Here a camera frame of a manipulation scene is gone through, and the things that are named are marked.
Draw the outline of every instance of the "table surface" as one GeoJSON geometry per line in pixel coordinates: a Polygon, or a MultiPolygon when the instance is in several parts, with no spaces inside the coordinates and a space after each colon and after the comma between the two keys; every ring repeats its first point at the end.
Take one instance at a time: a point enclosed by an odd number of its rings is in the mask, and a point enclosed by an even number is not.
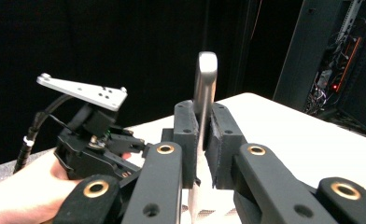
{"type": "MultiPolygon", "coordinates": [[[[321,179],[339,176],[366,188],[365,137],[252,93],[236,95],[219,103],[229,108],[249,143],[267,146],[302,182],[317,188],[321,179]]],[[[160,142],[162,128],[173,128],[173,123],[174,118],[171,116],[130,129],[134,131],[135,137],[155,144],[160,142]]],[[[139,165],[143,162],[136,156],[131,161],[139,165]]],[[[0,180],[8,175],[0,171],[0,180]]],[[[204,209],[221,209],[224,215],[230,212],[233,208],[232,193],[210,187],[204,209]]],[[[217,215],[209,217],[218,219],[217,215]]]]}

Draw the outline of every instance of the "hand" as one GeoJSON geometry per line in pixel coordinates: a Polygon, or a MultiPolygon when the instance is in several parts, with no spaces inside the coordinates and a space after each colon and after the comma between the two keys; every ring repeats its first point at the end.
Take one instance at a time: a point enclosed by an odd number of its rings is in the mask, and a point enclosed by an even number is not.
{"type": "Polygon", "coordinates": [[[79,181],[68,180],[53,151],[0,183],[0,223],[41,223],[57,214],[79,181]]]}

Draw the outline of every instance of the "black cable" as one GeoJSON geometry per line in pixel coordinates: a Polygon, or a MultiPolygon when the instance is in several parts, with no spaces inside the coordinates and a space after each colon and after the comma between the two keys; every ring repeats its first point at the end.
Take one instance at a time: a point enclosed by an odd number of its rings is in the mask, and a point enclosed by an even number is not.
{"type": "Polygon", "coordinates": [[[61,104],[72,98],[73,96],[64,94],[52,102],[44,111],[35,114],[32,127],[29,128],[28,134],[23,137],[23,144],[17,162],[15,163],[13,174],[25,167],[29,155],[31,154],[32,147],[35,144],[35,138],[37,137],[38,131],[49,114],[56,110],[61,104]]]}

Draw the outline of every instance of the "human hand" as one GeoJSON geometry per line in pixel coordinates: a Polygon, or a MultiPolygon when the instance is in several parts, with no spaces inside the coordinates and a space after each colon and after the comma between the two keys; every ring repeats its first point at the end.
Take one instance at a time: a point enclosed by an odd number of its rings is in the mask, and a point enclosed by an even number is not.
{"type": "Polygon", "coordinates": [[[0,223],[41,223],[57,214],[78,184],[49,152],[0,183],[0,223]]]}

